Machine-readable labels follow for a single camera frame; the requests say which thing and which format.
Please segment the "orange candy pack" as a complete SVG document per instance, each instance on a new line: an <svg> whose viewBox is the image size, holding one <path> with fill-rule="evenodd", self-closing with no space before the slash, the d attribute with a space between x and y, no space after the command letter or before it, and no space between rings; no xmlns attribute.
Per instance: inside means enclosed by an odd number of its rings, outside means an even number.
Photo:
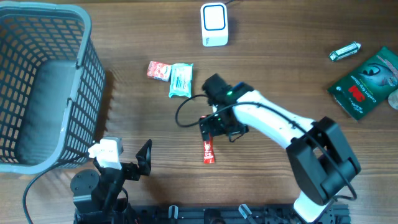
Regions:
<svg viewBox="0 0 398 224"><path fill-rule="evenodd" d="M162 62L150 61L147 69L147 77L168 82L171 76L172 66Z"/></svg>

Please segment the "green glove package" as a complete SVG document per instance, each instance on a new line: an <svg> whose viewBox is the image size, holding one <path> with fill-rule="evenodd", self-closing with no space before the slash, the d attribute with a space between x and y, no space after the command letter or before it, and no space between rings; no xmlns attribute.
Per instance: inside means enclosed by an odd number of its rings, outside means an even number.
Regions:
<svg viewBox="0 0 398 224"><path fill-rule="evenodd" d="M352 72L328 88L339 105L355 120L370 111L397 90L397 54L383 47Z"/></svg>

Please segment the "green lidded small jar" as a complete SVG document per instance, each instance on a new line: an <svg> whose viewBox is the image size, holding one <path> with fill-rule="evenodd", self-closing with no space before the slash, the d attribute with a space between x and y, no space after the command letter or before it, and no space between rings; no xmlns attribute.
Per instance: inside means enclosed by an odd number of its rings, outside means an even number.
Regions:
<svg viewBox="0 0 398 224"><path fill-rule="evenodd" d="M389 96L388 96L388 103L389 105L394 108L395 110L398 110L398 90L393 91Z"/></svg>

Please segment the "teal wet wipes pack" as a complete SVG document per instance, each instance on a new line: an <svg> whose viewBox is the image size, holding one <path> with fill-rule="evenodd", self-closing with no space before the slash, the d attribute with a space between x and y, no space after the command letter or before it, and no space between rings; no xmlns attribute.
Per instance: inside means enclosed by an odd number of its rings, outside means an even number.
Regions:
<svg viewBox="0 0 398 224"><path fill-rule="evenodd" d="M176 63L171 67L169 98L192 96L193 64Z"/></svg>

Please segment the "green white gum pack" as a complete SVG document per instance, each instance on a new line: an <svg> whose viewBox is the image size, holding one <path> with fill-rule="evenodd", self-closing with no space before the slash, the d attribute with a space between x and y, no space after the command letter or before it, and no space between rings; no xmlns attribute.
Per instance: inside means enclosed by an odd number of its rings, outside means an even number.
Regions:
<svg viewBox="0 0 398 224"><path fill-rule="evenodd" d="M332 51L329 55L329 59L332 62L337 60L343 59L350 55L358 53L359 49L361 48L361 44L357 42L352 42L338 50Z"/></svg>

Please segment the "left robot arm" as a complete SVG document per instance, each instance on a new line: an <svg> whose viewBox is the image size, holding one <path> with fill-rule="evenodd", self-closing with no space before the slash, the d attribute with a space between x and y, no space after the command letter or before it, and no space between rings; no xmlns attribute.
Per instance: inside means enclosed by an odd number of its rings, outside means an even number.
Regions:
<svg viewBox="0 0 398 224"><path fill-rule="evenodd" d="M151 172L149 139L136 154L137 163L119 160L123 153L122 139L105 137L88 149L96 169L85 169L71 181L74 223L140 223L137 212L129 203L125 181L138 181Z"/></svg>

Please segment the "red coffee stick sachet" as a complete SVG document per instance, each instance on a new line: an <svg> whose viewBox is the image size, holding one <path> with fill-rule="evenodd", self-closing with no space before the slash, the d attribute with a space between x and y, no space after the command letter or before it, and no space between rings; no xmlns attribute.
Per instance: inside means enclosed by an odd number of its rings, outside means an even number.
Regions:
<svg viewBox="0 0 398 224"><path fill-rule="evenodd" d="M211 135L211 126L208 121L202 122L206 116L200 117L200 131L203 140L203 148L204 148L204 156L203 163L204 164L214 164L215 163L215 155L213 150L213 137Z"/></svg>

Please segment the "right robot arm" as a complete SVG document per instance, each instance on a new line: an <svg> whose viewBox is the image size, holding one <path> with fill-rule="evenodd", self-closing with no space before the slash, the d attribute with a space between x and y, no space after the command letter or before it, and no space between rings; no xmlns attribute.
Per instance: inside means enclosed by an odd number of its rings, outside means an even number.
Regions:
<svg viewBox="0 0 398 224"><path fill-rule="evenodd" d="M300 195L293 204L305 222L318 220L361 166L345 135L328 117L304 118L274 104L252 86L227 84L218 74L208 78L203 91L212 114L199 120L205 142L226 135L234 142L254 128L285 149Z"/></svg>

